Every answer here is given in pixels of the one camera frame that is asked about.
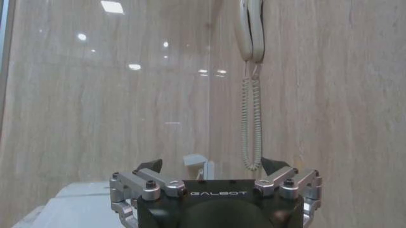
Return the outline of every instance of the coiled phone cord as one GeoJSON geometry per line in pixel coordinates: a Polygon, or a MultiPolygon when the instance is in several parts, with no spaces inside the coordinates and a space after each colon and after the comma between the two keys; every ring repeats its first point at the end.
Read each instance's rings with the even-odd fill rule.
{"type": "Polygon", "coordinates": [[[244,78],[242,79],[242,106],[240,106],[240,141],[242,141],[242,160],[250,171],[256,171],[260,167],[262,158],[262,118],[260,118],[260,85],[259,77],[247,77],[247,63],[244,78]],[[252,102],[254,102],[254,162],[250,163],[248,157],[248,87],[252,83],[252,102]]]}

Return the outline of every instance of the marble wall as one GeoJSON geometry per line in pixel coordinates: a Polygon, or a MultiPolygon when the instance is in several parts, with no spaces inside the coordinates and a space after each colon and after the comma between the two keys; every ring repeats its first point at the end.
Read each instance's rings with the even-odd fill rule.
{"type": "Polygon", "coordinates": [[[0,146],[0,227],[75,181],[208,152],[210,1],[19,0],[0,146]]]}
{"type": "MultiPolygon", "coordinates": [[[[248,178],[263,173],[240,156],[235,3],[212,4],[210,154],[222,177],[248,178]]],[[[264,156],[320,171],[312,227],[403,227],[406,2],[264,0],[263,9],[264,156]]]]}

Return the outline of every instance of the white telephone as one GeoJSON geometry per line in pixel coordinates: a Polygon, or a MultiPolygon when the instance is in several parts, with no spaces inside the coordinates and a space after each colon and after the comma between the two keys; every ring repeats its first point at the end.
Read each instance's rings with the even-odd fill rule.
{"type": "Polygon", "coordinates": [[[240,0],[234,27],[242,59],[256,63],[264,55],[262,4],[263,0],[240,0]]]}
{"type": "Polygon", "coordinates": [[[260,61],[264,55],[264,35],[262,24],[263,0],[240,0],[235,18],[235,37],[239,45],[240,56],[246,61],[246,73],[242,80],[242,118],[240,141],[242,157],[246,168],[251,171],[260,167],[262,158],[262,119],[260,119],[260,86],[259,71],[260,61]],[[247,62],[255,63],[251,76],[247,76],[247,62]],[[254,162],[248,158],[248,88],[252,85],[254,101],[254,162]]]}

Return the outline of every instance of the screw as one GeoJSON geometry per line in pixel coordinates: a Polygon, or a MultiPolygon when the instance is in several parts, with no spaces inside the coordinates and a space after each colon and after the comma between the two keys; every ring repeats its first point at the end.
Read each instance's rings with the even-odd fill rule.
{"type": "Polygon", "coordinates": [[[145,183],[145,189],[153,189],[156,187],[155,181],[149,180],[145,183]]]}
{"type": "Polygon", "coordinates": [[[291,178],[286,179],[284,183],[283,183],[286,186],[292,186],[294,185],[294,181],[291,178]]]}

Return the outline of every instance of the white object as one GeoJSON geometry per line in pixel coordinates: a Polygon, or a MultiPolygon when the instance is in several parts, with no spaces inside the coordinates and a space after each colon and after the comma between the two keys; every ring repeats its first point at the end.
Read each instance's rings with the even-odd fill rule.
{"type": "Polygon", "coordinates": [[[183,156],[184,166],[188,168],[188,173],[196,180],[215,179],[215,163],[200,154],[190,154],[183,156]]]}
{"type": "Polygon", "coordinates": [[[242,160],[246,168],[255,171],[260,167],[262,158],[262,120],[260,120],[260,86],[258,65],[251,78],[247,77],[247,61],[259,63],[264,55],[264,34],[262,25],[263,0],[239,0],[235,19],[235,37],[240,50],[240,57],[246,61],[246,72],[242,80],[242,106],[240,106],[240,141],[242,160]],[[252,104],[254,104],[254,161],[248,155],[248,87],[252,81],[252,104]]]}
{"type": "Polygon", "coordinates": [[[123,227],[111,210],[108,182],[68,185],[40,209],[35,209],[12,228],[123,227]]]}
{"type": "Polygon", "coordinates": [[[260,62],[264,55],[264,34],[260,20],[263,0],[240,0],[235,18],[235,37],[244,61],[260,62]]]}

